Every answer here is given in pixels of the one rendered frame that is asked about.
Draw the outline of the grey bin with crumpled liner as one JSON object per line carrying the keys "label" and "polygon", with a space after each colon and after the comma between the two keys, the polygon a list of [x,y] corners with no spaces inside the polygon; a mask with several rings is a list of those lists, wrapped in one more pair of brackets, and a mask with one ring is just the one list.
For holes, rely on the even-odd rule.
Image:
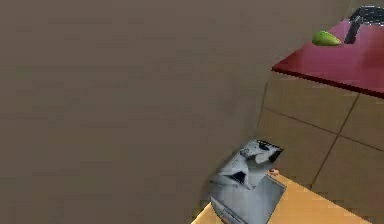
{"label": "grey bin with crumpled liner", "polygon": [[286,186],[269,171],[283,149],[251,140],[212,177],[210,202],[224,224],[267,224]]}

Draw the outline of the beige cupboard with red worktop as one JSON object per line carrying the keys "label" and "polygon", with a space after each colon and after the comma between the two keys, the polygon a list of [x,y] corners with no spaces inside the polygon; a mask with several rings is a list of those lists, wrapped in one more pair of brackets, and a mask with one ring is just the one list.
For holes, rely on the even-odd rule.
{"label": "beige cupboard with red worktop", "polygon": [[275,64],[258,136],[283,148],[283,176],[332,202],[323,222],[384,224],[384,27]]}

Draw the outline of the green pear-shaped fruit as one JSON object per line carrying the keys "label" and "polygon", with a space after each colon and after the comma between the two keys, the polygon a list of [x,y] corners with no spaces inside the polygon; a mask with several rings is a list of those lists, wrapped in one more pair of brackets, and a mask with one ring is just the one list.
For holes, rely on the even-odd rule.
{"label": "green pear-shaped fruit", "polygon": [[316,46],[337,46],[341,41],[327,31],[319,31],[313,35],[312,43]]}

